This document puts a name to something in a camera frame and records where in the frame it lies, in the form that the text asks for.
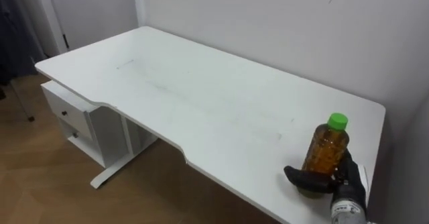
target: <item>desk top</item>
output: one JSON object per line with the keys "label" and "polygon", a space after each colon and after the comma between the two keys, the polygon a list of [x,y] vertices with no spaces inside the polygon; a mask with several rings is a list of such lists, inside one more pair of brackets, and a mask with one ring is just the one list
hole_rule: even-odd
{"label": "desk top", "polygon": [[158,135],[282,223],[330,223],[330,196],[301,197],[283,167],[301,167],[314,129],[332,112],[349,118],[349,149],[371,187],[385,116],[378,103],[150,27],[36,68]]}

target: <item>desk foot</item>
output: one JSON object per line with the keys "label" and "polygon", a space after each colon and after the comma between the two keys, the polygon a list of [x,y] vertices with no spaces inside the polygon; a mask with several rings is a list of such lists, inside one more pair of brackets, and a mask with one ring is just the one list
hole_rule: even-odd
{"label": "desk foot", "polygon": [[116,161],[114,164],[106,168],[103,172],[101,172],[97,177],[95,177],[91,181],[91,186],[95,189],[100,188],[100,186],[106,182],[110,177],[112,177],[118,170],[122,169],[128,162],[132,161],[136,156],[138,156],[142,151],[144,151],[147,147],[149,147],[151,144],[153,144],[158,138],[153,137],[150,139],[150,143],[147,143],[144,148],[142,148],[138,153],[136,154],[127,154],[120,158],[118,161]]}

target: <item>robotic hand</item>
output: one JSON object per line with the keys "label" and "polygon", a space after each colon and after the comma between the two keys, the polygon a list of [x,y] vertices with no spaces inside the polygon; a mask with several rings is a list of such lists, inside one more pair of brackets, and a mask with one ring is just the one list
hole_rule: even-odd
{"label": "robotic hand", "polygon": [[367,191],[361,180],[365,169],[358,167],[348,150],[333,177],[291,166],[286,166],[284,172],[298,188],[333,194],[330,205],[332,224],[367,224]]}

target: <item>door frame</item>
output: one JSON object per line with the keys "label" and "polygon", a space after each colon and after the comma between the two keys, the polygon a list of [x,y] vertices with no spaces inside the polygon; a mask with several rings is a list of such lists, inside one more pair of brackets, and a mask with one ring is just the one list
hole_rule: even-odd
{"label": "door frame", "polygon": [[146,9],[144,0],[135,0],[135,10],[139,27],[146,25]]}
{"label": "door frame", "polygon": [[58,21],[58,17],[55,12],[52,0],[40,0],[42,3],[42,9],[44,10],[46,19],[49,23],[50,31],[54,37],[55,45],[59,54],[66,53],[68,51],[66,42],[63,38],[63,31]]}

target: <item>chair leg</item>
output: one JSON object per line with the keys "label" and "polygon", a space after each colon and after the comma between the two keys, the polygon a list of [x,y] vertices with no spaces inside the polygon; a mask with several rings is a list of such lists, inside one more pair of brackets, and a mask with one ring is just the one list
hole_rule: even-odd
{"label": "chair leg", "polygon": [[23,112],[27,116],[28,121],[30,121],[30,122],[34,121],[34,116],[33,116],[33,114],[31,114],[31,112],[29,110],[29,107],[23,101],[22,96],[19,94],[14,80],[10,81],[10,86],[12,88],[12,91],[15,93],[15,95],[16,95],[18,101],[19,101],[19,104],[21,105],[21,108],[22,108]]}

